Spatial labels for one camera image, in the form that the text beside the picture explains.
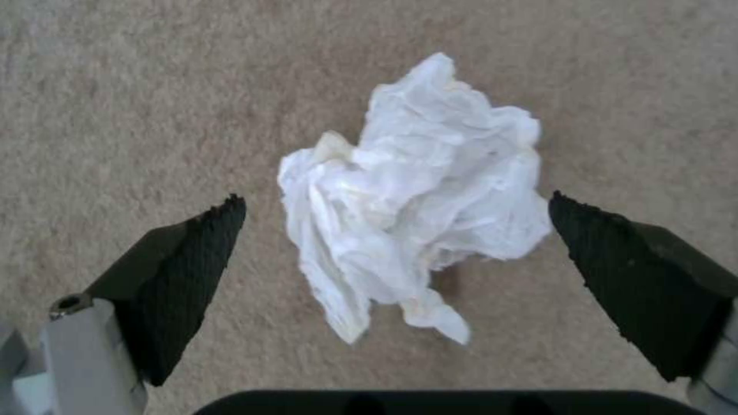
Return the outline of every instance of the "carpet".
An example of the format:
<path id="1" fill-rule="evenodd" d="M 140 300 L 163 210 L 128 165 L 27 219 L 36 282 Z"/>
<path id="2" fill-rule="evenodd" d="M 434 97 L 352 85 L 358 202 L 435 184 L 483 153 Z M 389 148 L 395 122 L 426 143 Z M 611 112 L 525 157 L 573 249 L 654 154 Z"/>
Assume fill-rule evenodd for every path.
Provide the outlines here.
<path id="1" fill-rule="evenodd" d="M 259 388 L 636 389 L 683 399 L 549 236 L 435 277 L 459 346 L 395 306 L 344 344 L 283 231 L 280 158 L 355 140 L 372 88 L 442 51 L 542 121 L 554 189 L 670 228 L 738 271 L 732 0 L 0 0 L 0 318 L 48 306 L 143 233 L 224 199 L 249 213 L 203 326 L 149 414 Z"/>

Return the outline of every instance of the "white tissue paper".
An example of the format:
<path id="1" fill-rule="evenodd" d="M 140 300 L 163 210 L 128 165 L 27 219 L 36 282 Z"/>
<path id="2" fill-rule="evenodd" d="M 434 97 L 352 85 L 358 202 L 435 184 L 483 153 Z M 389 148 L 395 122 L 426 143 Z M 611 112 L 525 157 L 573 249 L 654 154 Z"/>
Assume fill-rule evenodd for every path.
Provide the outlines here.
<path id="1" fill-rule="evenodd" d="M 374 89 L 357 147 L 328 131 L 282 159 L 287 233 L 345 342 L 369 327 L 372 301 L 468 342 L 464 319 L 428 287 L 430 271 L 472 254 L 520 258 L 548 234 L 539 135 L 527 111 L 493 108 L 438 53 Z"/>

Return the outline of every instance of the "beige carpet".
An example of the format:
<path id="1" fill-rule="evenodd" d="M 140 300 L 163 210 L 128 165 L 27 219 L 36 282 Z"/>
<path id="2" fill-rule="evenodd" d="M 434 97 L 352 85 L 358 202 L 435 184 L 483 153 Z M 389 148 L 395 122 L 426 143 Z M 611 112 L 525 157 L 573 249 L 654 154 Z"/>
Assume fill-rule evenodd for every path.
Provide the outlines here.
<path id="1" fill-rule="evenodd" d="M 468 347 L 373 313 L 347 346 L 283 232 L 280 158 L 356 137 L 372 88 L 443 51 L 544 136 L 540 189 L 670 227 L 738 271 L 734 0 L 0 0 L 0 318 L 37 338 L 146 230 L 246 197 L 204 325 L 150 414 L 256 388 L 628 388 L 682 396 L 558 236 L 438 278 Z"/>

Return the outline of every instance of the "crumpled paper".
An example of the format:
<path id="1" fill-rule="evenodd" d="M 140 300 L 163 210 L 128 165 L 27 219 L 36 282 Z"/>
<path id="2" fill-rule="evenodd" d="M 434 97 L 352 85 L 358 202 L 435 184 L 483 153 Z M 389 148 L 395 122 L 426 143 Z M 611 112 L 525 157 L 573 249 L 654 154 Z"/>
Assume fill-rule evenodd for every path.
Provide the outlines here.
<path id="1" fill-rule="evenodd" d="M 282 159 L 300 270 L 347 343 L 369 327 L 372 301 L 467 343 L 466 321 L 428 287 L 430 272 L 472 254 L 520 258 L 551 230 L 535 191 L 538 121 L 493 108 L 454 72 L 447 56 L 430 56 L 374 89 L 358 146 L 328 131 Z"/>

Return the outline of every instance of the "black gripper pad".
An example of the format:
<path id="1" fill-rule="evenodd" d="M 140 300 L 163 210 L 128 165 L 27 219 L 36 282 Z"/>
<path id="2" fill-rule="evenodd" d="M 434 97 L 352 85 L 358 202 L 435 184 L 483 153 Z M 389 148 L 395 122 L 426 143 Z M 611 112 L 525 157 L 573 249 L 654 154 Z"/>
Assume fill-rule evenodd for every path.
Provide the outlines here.
<path id="1" fill-rule="evenodd" d="M 738 278 L 662 227 L 553 195 L 551 220 L 610 319 L 661 376 L 699 374 Z"/>
<path id="2" fill-rule="evenodd" d="M 224 204 L 146 233 L 86 291 L 115 305 L 134 365 L 159 386 L 197 333 L 244 223 L 246 203 Z"/>

